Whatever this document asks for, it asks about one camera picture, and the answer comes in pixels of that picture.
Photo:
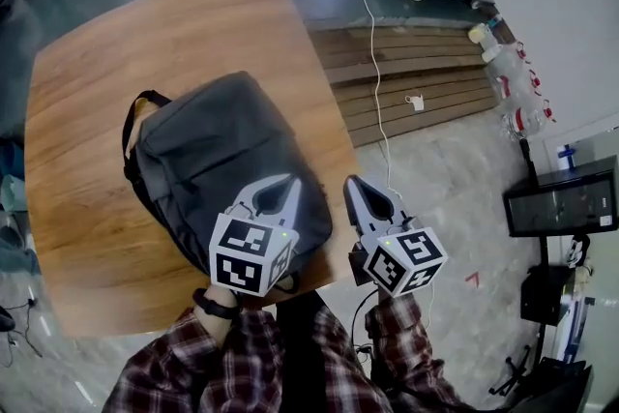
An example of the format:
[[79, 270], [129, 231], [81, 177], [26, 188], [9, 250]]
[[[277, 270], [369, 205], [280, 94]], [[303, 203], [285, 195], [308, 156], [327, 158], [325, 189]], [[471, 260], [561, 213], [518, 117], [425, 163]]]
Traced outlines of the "teal cloth bundle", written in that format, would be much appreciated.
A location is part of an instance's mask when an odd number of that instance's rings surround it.
[[25, 194], [23, 148], [0, 138], [0, 272], [39, 275]]

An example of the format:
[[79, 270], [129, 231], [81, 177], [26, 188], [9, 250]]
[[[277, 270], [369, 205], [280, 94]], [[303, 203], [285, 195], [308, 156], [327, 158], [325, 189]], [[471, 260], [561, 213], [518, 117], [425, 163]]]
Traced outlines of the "black chair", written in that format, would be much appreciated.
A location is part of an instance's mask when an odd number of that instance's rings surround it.
[[594, 371], [585, 361], [542, 358], [516, 390], [510, 413], [584, 413]]

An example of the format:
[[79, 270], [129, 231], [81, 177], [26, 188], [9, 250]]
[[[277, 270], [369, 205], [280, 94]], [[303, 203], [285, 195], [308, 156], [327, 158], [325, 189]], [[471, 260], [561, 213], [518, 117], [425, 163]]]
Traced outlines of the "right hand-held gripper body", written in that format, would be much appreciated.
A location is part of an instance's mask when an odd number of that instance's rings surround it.
[[396, 298], [430, 285], [448, 254], [433, 229], [413, 217], [380, 236], [362, 236], [348, 260], [357, 285], [373, 282]]

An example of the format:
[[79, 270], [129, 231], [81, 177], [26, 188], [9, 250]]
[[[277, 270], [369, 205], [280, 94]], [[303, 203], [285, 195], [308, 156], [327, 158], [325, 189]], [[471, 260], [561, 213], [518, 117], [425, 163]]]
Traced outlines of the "black white figurine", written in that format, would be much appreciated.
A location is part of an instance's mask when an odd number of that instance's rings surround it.
[[590, 244], [591, 240], [587, 234], [576, 234], [573, 236], [567, 256], [567, 266], [569, 268], [576, 269], [584, 265]]

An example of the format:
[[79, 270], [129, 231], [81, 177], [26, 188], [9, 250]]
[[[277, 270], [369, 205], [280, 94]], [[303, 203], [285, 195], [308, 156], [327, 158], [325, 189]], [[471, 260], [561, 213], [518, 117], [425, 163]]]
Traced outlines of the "black glossy box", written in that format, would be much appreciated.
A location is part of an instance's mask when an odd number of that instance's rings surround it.
[[512, 237], [554, 237], [619, 229], [615, 156], [524, 179], [503, 193]]

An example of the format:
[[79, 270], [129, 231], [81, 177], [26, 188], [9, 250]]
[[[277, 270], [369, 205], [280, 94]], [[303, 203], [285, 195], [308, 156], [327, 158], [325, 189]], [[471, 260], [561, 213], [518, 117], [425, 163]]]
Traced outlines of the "black stand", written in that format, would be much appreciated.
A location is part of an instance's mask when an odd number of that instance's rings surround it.
[[543, 321], [541, 312], [542, 306], [545, 303], [545, 297], [548, 294], [546, 287], [549, 282], [549, 262], [547, 238], [542, 236], [538, 238], [538, 241], [540, 263], [528, 270], [527, 277], [522, 283], [520, 291], [520, 316], [534, 316], [533, 322], [539, 324], [536, 334], [537, 340], [533, 347], [529, 344], [524, 346], [524, 355], [517, 365], [513, 363], [510, 356], [506, 358], [505, 363], [511, 372], [510, 378], [500, 386], [490, 388], [488, 392], [492, 396], [506, 398], [512, 389], [525, 377], [531, 350], [534, 350], [535, 354], [530, 372], [532, 372], [542, 360], [546, 324]]

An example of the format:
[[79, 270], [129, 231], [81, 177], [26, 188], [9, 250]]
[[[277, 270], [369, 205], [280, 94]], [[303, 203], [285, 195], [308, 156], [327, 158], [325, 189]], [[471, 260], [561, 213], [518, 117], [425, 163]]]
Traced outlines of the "brown wooden slatted steps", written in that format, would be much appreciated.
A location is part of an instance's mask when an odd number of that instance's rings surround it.
[[[462, 28], [341, 27], [309, 37], [356, 147], [498, 105], [482, 50]], [[422, 95], [425, 110], [406, 95]]]

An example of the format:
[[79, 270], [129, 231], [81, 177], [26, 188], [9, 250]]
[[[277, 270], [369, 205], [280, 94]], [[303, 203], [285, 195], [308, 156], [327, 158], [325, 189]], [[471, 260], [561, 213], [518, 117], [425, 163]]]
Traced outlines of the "person's right forearm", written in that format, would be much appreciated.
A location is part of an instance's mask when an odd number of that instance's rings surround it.
[[366, 314], [378, 371], [372, 381], [395, 413], [460, 413], [469, 407], [444, 375], [412, 295], [393, 298], [378, 291]]

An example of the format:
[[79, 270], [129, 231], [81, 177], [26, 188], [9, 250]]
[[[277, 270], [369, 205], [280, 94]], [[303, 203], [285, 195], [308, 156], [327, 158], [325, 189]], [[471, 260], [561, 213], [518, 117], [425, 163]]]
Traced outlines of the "black wristband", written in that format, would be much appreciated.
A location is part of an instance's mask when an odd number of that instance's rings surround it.
[[206, 314], [214, 315], [218, 318], [226, 320], [234, 320], [239, 315], [241, 311], [241, 300], [236, 293], [232, 293], [235, 298], [236, 305], [234, 307], [227, 307], [213, 299], [207, 298], [206, 291], [206, 288], [197, 288], [192, 294], [193, 302]]

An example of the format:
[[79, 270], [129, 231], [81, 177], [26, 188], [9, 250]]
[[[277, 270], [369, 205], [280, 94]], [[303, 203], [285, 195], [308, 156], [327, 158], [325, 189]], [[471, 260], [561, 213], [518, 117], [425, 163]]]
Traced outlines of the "person's left forearm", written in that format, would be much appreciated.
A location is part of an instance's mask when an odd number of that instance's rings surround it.
[[[206, 297], [236, 305], [233, 291], [211, 285]], [[103, 413], [195, 413], [209, 361], [219, 356], [233, 320], [206, 314], [196, 304], [127, 361]]]

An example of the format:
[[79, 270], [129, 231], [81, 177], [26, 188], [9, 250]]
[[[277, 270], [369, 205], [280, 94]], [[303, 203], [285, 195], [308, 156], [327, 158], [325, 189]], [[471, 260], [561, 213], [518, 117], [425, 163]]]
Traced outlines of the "person's torso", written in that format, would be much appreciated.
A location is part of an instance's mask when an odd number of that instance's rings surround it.
[[240, 311], [231, 326], [219, 356], [209, 361], [196, 413], [390, 410], [316, 293], [279, 305], [275, 317]]

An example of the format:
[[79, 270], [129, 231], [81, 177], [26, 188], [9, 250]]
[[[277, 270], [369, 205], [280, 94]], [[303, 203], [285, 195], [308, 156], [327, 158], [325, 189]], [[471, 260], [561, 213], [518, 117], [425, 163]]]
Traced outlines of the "dark grey backpack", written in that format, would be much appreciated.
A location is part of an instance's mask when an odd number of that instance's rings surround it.
[[290, 173], [302, 181], [293, 274], [329, 240], [325, 192], [293, 130], [249, 74], [222, 76], [173, 100], [154, 90], [140, 97], [156, 109], [142, 121], [128, 112], [124, 173], [191, 265], [210, 277], [218, 215], [243, 187], [271, 175]]

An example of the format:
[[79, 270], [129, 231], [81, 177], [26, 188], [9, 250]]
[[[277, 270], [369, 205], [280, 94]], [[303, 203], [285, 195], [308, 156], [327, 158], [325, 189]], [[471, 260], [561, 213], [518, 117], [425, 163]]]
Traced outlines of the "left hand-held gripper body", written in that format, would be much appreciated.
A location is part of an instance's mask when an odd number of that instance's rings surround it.
[[211, 283], [251, 296], [265, 296], [294, 273], [299, 233], [272, 224], [270, 215], [254, 219], [218, 215], [209, 243]]

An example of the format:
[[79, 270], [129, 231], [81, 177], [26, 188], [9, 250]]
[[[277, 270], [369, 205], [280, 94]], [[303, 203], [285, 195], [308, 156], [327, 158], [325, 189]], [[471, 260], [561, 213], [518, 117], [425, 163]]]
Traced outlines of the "wooden table with white legs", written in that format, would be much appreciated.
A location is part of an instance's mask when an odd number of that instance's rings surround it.
[[302, 288], [348, 277], [354, 234], [342, 185], [357, 161], [292, 0], [138, 0], [76, 28], [34, 63], [25, 189], [44, 287], [65, 335], [163, 329], [207, 283], [125, 179], [121, 132], [140, 92], [175, 98], [237, 71], [278, 106], [328, 197], [333, 235]]

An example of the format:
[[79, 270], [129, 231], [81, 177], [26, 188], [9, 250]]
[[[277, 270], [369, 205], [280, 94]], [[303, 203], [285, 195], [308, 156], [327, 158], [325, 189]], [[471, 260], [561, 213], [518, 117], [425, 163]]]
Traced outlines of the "blue white board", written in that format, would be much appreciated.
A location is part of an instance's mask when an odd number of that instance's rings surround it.
[[584, 334], [588, 311], [595, 305], [596, 299], [593, 297], [584, 297], [571, 302], [555, 333], [557, 337], [555, 359], [565, 364], [575, 361]]

